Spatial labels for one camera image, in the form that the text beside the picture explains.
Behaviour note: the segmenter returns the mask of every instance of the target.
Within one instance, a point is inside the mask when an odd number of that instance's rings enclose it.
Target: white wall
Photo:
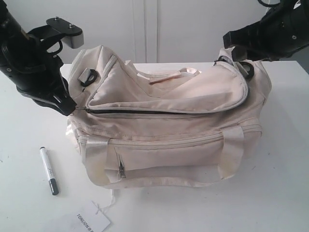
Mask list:
[[[82,48],[106,45],[135,62],[205,62],[217,58],[222,36],[260,20],[257,0],[5,0],[22,27],[60,16],[84,31]],[[79,49],[65,46],[70,63]]]

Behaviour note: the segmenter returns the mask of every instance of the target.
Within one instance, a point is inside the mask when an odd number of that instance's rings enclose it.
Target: marker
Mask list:
[[[47,178],[48,178],[50,190],[52,191],[52,194],[55,196],[59,193],[59,190],[58,190],[58,187],[57,187],[57,183],[56,183],[56,179],[55,179],[55,176],[54,176],[53,169],[50,166],[50,162],[49,162],[45,147],[40,148],[40,154],[41,154],[41,157],[42,157],[42,160],[43,160],[43,164],[44,164],[44,168],[45,168],[46,175],[47,175]]]

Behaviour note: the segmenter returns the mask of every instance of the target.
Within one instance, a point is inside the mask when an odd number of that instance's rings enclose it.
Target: bag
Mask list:
[[[142,73],[110,49],[82,50],[69,91],[72,138],[90,180],[109,189],[204,187],[232,177],[261,136],[271,90],[261,62],[222,49],[204,72]]]

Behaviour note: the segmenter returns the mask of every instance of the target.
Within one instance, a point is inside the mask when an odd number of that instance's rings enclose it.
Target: pen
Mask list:
[[[54,172],[53,172],[53,169],[50,165],[45,147],[40,148],[40,154],[41,154],[41,158],[43,160],[43,164],[44,164],[44,168],[45,168],[46,175],[47,175],[47,178],[48,178],[50,190],[52,191],[52,194],[55,196],[59,193],[59,190],[58,190],[58,187],[57,187]]]

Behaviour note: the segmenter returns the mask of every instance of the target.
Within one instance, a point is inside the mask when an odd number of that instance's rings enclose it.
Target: white table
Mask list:
[[[143,71],[212,63],[138,64]],[[262,110],[264,133],[235,177],[209,188],[137,188],[116,192],[110,232],[309,231],[309,76],[295,61],[265,63],[273,90]],[[68,75],[70,65],[62,68]],[[93,185],[65,136],[66,117],[22,97],[0,74],[0,231],[37,232],[50,219],[110,191]],[[61,193],[52,196],[39,148],[50,152]]]

